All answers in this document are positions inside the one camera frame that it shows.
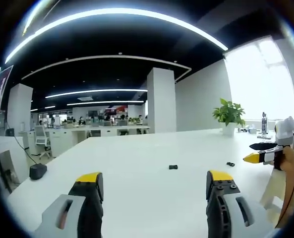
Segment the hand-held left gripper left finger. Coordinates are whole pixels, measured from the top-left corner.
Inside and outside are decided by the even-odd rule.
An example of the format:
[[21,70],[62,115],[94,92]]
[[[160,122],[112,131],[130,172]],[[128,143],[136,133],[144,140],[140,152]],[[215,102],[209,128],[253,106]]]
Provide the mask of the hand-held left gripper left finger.
[[35,238],[101,238],[103,174],[80,176],[68,194],[60,195],[43,213]]

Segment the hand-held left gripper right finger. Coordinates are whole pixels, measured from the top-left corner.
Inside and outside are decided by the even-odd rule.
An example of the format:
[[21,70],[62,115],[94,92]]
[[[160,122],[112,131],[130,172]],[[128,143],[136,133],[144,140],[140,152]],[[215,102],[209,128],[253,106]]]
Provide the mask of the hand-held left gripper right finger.
[[210,238],[264,238],[272,231],[263,206],[244,196],[226,172],[207,172],[206,200]]

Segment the person's right hand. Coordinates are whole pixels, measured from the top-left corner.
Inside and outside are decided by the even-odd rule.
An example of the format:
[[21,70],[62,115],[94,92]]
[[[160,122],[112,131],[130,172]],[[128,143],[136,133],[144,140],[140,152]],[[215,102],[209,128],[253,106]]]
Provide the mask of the person's right hand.
[[294,149],[291,147],[283,148],[283,160],[280,164],[281,170],[286,174],[294,173]]

